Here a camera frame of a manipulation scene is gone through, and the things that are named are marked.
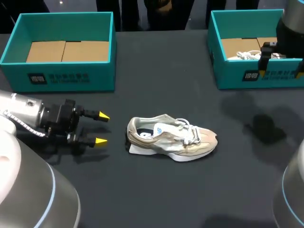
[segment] cable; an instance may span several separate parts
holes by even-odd
[[[22,127],[24,127],[26,130],[28,130],[29,132],[33,133],[34,135],[38,136],[38,137],[47,137],[46,134],[35,131],[33,128],[31,128],[30,126],[28,126],[25,122],[23,122],[22,120],[20,120],[19,118],[15,117],[14,115],[10,114],[8,111],[1,111],[0,113],[2,113],[3,115],[5,115],[6,117],[8,117],[9,119],[12,119],[14,121],[16,121],[17,123],[19,123]]]

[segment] open box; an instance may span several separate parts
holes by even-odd
[[[113,91],[111,12],[20,14],[0,60],[15,92]]]
[[[208,49],[219,89],[304,86],[304,77],[295,78],[301,59],[271,59],[264,76],[258,71],[258,60],[228,60],[233,53],[228,53],[227,47],[236,45],[239,51],[249,51],[259,48],[264,42],[275,41],[275,29],[282,13],[281,9],[219,10],[211,13]],[[228,39],[235,39],[235,42],[229,43]]]

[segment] shoe sole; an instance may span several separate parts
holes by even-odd
[[[128,139],[127,133],[125,133],[125,148],[129,153],[132,153],[132,154],[140,154],[140,155],[162,154],[162,153],[157,153],[156,151],[154,151],[152,149],[144,149],[144,148],[132,145]],[[213,150],[214,150],[214,148],[211,151],[208,151],[206,153],[199,154],[196,156],[180,156],[180,155],[177,155],[174,153],[168,153],[168,154],[163,154],[163,155],[169,156],[176,162],[190,162],[192,160],[196,160],[198,158],[201,158],[201,157],[204,157],[204,156],[210,154]]]

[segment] shoe insole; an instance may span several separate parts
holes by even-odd
[[[152,129],[146,129],[146,128],[139,128],[136,129],[137,133],[139,134],[140,137],[144,139],[150,139],[153,137],[153,130]]]

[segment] shoe tongue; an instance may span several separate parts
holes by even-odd
[[[169,132],[181,138],[188,136],[188,130],[186,128],[179,130],[177,126],[166,123],[157,123],[154,125],[153,137],[160,135],[163,132]]]

